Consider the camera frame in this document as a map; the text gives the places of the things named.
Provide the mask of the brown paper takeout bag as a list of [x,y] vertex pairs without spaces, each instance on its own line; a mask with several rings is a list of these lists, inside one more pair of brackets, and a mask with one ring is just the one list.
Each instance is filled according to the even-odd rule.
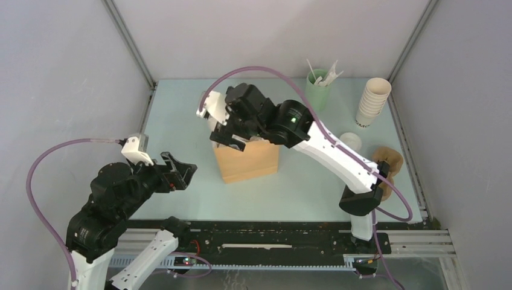
[[218,142],[212,142],[220,175],[224,183],[277,173],[280,147],[262,138],[252,137],[244,151],[232,149]]

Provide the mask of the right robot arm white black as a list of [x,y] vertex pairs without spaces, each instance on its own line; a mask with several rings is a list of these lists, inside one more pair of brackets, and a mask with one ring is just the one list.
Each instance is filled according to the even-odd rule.
[[339,207],[350,215],[351,244],[360,252],[376,243],[372,211],[383,198],[381,180],[389,164],[360,156],[315,121],[311,112],[296,100],[275,105],[254,85],[230,86],[226,94],[211,91],[196,112],[212,128],[210,140],[244,151],[252,137],[304,153],[333,172],[344,183]]

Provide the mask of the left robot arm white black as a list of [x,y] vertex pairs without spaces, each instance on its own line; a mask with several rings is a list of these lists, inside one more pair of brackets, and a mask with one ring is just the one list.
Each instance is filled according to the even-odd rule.
[[164,164],[110,163],[91,181],[89,199],[72,217],[66,233],[65,245],[75,265],[70,272],[72,289],[139,289],[173,251],[188,249],[190,226],[171,216],[129,266],[105,279],[130,217],[154,193],[185,190],[197,170],[197,165],[182,163],[170,152],[161,157]]

